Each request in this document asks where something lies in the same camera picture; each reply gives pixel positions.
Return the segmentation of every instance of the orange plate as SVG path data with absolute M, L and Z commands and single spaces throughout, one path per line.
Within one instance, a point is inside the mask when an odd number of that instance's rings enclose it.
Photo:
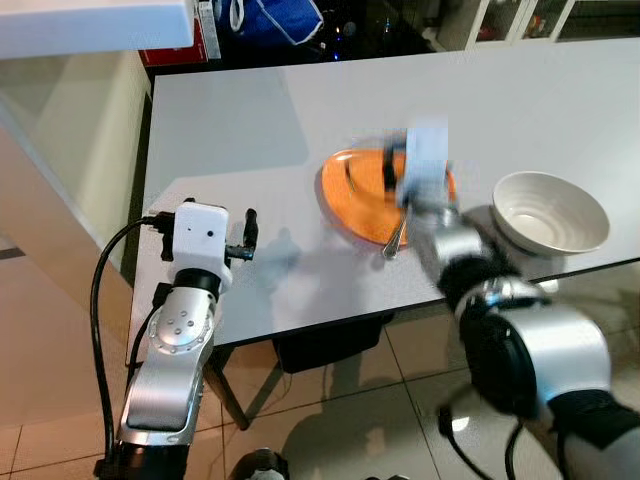
M 394 195 L 384 191 L 382 150 L 343 150 L 333 154 L 322 169 L 322 190 L 329 208 L 343 226 L 371 242 L 385 245 L 400 224 L 404 211 Z M 394 168 L 402 178 L 405 156 L 396 153 Z M 347 165 L 351 182 L 347 178 Z M 406 231 L 402 245 L 406 245 Z

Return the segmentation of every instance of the table leg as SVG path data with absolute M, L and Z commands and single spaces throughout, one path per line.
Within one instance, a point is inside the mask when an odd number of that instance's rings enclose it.
M 240 430 L 249 428 L 249 419 L 245 415 L 238 399 L 231 390 L 231 386 L 227 381 L 223 372 L 224 365 L 220 365 L 216 361 L 216 356 L 212 355 L 207 361 L 203 369 L 204 380 L 209 384 L 211 390 L 218 396 L 222 402 L 222 406 L 229 412 L 231 418 Z

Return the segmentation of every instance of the white bowl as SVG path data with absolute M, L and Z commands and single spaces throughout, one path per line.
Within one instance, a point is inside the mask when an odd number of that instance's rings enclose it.
M 493 189 L 493 206 L 505 235 L 534 253 L 589 252 L 609 236 L 609 219 L 598 201 L 546 173 L 507 175 Z

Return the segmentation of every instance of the metal spoon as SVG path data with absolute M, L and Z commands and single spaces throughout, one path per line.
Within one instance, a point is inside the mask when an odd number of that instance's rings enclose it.
M 393 260 L 396 258 L 398 254 L 398 250 L 400 249 L 400 240 L 402 239 L 402 234 L 404 233 L 404 227 L 407 225 L 407 213 L 405 212 L 402 215 L 402 221 L 393 231 L 393 235 L 389 239 L 389 242 L 382 249 L 382 256 L 387 260 Z

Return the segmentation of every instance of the white table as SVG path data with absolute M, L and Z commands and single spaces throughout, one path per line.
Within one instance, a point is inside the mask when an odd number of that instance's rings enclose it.
M 255 261 L 234 261 L 216 345 L 436 301 L 411 251 L 384 263 L 380 247 L 331 225 L 318 173 L 356 140 L 446 114 L 461 209 L 489 228 L 493 186 L 519 170 L 564 177 L 607 211 L 611 236 L 595 252 L 543 259 L 508 245 L 527 276 L 629 261 L 640 257 L 639 77 L 637 39 L 159 77 L 145 210 L 190 196 L 224 205 L 238 243 L 257 210 Z M 168 280 L 160 251 L 143 231 L 130 338 Z

